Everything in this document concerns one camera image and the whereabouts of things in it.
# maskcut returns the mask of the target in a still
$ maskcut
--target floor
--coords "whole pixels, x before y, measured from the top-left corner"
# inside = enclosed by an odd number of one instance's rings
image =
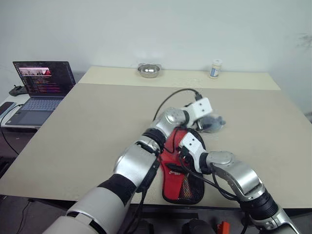
[[[28,199],[24,197],[3,196],[0,200],[0,234],[15,234],[22,220],[22,210]],[[125,226],[131,218],[134,207],[129,211],[125,219]],[[144,208],[143,218],[154,226],[156,234],[180,233],[181,226],[189,221],[189,217],[179,215],[172,217],[161,212],[155,214],[155,208]],[[239,211],[225,210],[188,210],[190,215],[198,213],[198,217],[207,221],[212,227],[221,221],[227,221],[231,225],[231,233],[240,233],[242,230],[241,219],[243,214]],[[64,215],[65,210],[40,203],[31,202],[24,212],[24,220],[20,234],[40,234],[46,230],[59,216]],[[294,223],[302,234],[312,233],[312,213],[293,218]],[[246,234],[258,233],[255,227],[249,227]]]

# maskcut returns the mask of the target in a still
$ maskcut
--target metal bowl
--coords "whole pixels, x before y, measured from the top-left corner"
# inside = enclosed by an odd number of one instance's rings
[[[160,65],[152,63],[140,63],[137,71],[145,78],[155,78],[160,72]]]

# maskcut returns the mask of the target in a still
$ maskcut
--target beige tabletop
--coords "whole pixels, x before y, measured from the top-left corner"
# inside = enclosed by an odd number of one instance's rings
[[[174,90],[77,84],[2,177],[0,194],[79,199],[110,177],[115,160],[149,127],[159,104]],[[282,207],[312,207],[312,126],[281,91],[198,90],[227,121],[219,133],[202,134],[207,149],[231,151],[249,163]],[[193,100],[191,93],[178,94],[166,106]],[[159,169],[145,203],[169,204],[161,184]],[[136,195],[133,202],[139,200]],[[197,205],[238,207],[208,185]]]

